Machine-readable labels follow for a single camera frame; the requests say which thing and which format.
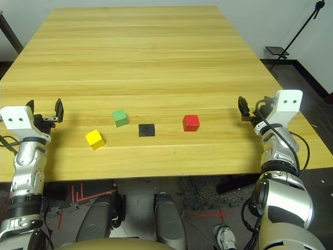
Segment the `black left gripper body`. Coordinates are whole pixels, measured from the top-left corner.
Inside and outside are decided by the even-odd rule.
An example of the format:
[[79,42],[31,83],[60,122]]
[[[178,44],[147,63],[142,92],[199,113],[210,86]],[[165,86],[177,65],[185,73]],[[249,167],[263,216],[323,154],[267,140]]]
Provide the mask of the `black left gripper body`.
[[56,117],[43,118],[41,114],[33,115],[34,125],[45,134],[50,135],[51,130],[56,127],[55,123],[57,122]]

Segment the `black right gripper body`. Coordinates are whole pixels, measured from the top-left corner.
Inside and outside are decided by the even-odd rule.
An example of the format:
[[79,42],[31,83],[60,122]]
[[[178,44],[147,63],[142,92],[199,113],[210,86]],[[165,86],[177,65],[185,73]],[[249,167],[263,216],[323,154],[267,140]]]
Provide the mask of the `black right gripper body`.
[[[261,105],[259,107],[259,112],[265,119],[272,112],[272,107],[270,105]],[[252,126],[255,127],[258,123],[262,122],[263,119],[259,116],[258,112],[255,110],[253,112],[254,116],[250,116],[250,121]]]

